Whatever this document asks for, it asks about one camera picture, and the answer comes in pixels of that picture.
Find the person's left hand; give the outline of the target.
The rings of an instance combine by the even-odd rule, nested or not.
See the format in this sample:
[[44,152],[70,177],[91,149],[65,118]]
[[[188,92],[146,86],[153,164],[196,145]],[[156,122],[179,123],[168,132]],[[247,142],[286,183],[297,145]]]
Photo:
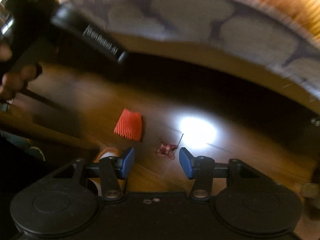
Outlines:
[[6,63],[12,58],[10,47],[1,41],[1,102],[11,100],[28,82],[35,80],[41,73],[39,64],[26,65],[20,70],[9,70]]

